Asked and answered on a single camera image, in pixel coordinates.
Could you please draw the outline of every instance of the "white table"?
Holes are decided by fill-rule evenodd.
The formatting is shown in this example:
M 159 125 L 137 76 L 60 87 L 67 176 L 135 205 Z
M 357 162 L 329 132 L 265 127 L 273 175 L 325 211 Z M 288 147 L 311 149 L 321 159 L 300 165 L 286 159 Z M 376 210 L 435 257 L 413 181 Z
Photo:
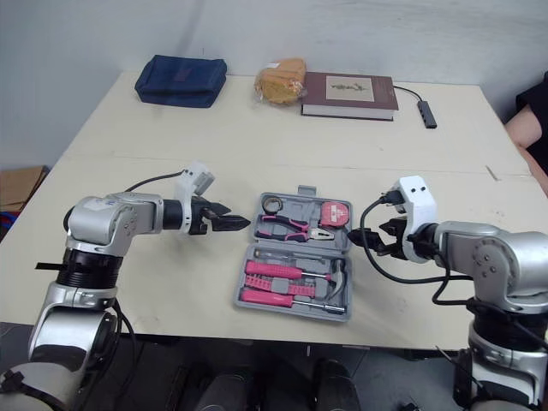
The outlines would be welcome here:
M 397 178 L 420 174 L 436 197 L 440 221 L 548 232 L 546 198 L 476 86 L 408 85 L 436 116 L 438 129 L 426 130 L 406 94 L 398 94 L 394 122 L 370 122 L 301 117 L 298 107 L 257 104 L 247 77 L 229 77 L 209 110 L 142 104 L 133 90 L 136 78 L 120 76 L 0 244 L 0 320 L 35 321 L 56 273 L 33 267 L 61 260 L 61 221 L 77 200 L 122 191 L 194 159 L 217 177 L 206 198 L 248 218 L 260 193 L 291 194 L 307 184 L 318 187 L 319 196 L 349 200 L 356 226 L 360 212 Z M 140 191 L 171 198 L 173 185 L 154 182 Z M 395 215 L 382 207 L 367 225 L 377 227 Z M 354 294 L 348 323 L 238 308 L 232 297 L 251 240 L 249 229 L 185 241 L 170 232 L 136 237 L 117 284 L 135 330 L 402 348 L 467 344 L 471 316 L 464 308 L 433 306 L 436 285 L 384 279 L 357 247 L 350 252 Z M 433 263 L 384 257 L 380 264 L 410 278 L 442 274 Z M 454 282 L 445 296 L 467 298 L 472 292 L 470 283 Z

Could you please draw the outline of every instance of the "tool kit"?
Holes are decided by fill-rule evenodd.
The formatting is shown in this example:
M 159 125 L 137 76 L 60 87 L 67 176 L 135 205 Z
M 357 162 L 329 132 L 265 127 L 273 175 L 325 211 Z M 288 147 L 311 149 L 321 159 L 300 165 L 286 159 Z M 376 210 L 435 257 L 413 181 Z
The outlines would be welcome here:
M 298 194 L 262 193 L 235 304 L 330 321 L 348 321 L 352 299 L 352 206 Z

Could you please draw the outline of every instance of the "bread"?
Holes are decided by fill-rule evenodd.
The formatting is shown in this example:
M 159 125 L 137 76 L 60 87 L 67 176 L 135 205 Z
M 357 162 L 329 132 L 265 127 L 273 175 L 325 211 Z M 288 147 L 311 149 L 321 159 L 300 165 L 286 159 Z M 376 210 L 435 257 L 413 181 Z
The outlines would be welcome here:
M 255 79 L 255 91 L 274 104 L 293 104 L 301 96 L 307 67 L 302 58 L 268 64 Z

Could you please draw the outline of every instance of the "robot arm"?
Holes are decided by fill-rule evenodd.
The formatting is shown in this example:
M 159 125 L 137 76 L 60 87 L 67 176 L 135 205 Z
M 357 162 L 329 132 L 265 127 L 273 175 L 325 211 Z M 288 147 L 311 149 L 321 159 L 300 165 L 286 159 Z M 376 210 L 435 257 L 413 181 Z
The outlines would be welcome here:
M 400 179 L 376 204 L 382 203 L 406 216 L 380 226 L 396 238 L 394 244 L 365 230 L 366 247 L 415 263 L 433 259 L 474 280 L 474 298 L 463 301 L 474 321 L 470 348 L 461 351 L 456 368 L 456 402 L 473 410 L 539 409 L 548 362 L 548 235 L 510 233 L 482 223 L 436 223 L 436 203 L 418 176 Z M 364 246 L 361 228 L 348 236 Z
M 29 362 L 0 376 L 0 409 L 69 410 L 79 390 L 89 389 L 113 354 L 121 323 L 106 310 L 116 309 L 118 271 L 136 235 L 163 229 L 205 234 L 202 218 L 211 220 L 214 231 L 249 225 L 243 217 L 226 216 L 229 208 L 200 197 L 212 181 L 203 164 L 193 163 L 176 184 L 176 200 L 125 192 L 85 197 L 74 206 L 63 262 L 37 265 L 58 271 L 57 279 L 34 326 Z

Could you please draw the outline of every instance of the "gray plastic tool case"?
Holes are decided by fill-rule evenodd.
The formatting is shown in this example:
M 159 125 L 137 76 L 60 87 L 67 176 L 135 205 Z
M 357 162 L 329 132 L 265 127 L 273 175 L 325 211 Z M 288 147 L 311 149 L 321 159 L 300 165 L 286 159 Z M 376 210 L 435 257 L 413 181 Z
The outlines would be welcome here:
M 326 228 L 335 235 L 334 240 L 320 241 L 309 239 L 307 242 L 297 242 L 257 238 L 255 233 L 258 230 L 283 235 L 295 232 L 280 224 L 271 224 L 261 221 L 260 216 L 265 214 L 262 208 L 262 202 L 265 197 L 269 196 L 279 197 L 283 202 L 283 209 L 279 211 L 277 215 L 289 217 L 293 220 L 306 221 L 310 224 L 310 228 L 319 226 L 321 206 L 326 201 L 336 201 L 347 206 L 349 219 L 346 225 L 339 229 Z M 352 307 L 352 263 L 346 254 L 351 247 L 351 242 L 347 237 L 347 233 L 352 229 L 351 226 L 352 205 L 344 200 L 317 198 L 316 188 L 314 187 L 299 186 L 297 195 L 262 193 L 257 207 L 257 215 L 253 221 L 252 233 L 254 243 L 246 250 L 245 259 L 243 260 L 240 277 L 235 291 L 235 304 L 239 307 L 256 308 L 275 313 L 294 314 L 313 319 L 326 319 L 340 322 L 348 321 L 350 319 Z M 262 253 L 263 256 L 257 258 L 255 257 L 256 253 Z M 262 276 L 261 278 L 271 281 L 271 292 L 279 294 L 287 293 L 290 283 L 297 282 L 296 285 L 315 286 L 316 294 L 313 298 L 295 295 L 295 301 L 344 307 L 346 309 L 344 313 L 329 313 L 321 308 L 309 307 L 302 304 L 293 304 L 292 307 L 279 307 L 241 300 L 241 292 L 244 289 L 247 289 L 245 270 L 249 260 L 267 264 L 289 265 L 301 268 L 303 271 L 307 272 L 327 274 L 332 273 L 332 263 L 335 259 L 344 260 L 346 281 L 341 291 L 330 300 L 326 300 L 325 297 L 332 291 L 334 284 L 328 283 L 328 281 L 323 278 L 304 277 L 299 280 Z

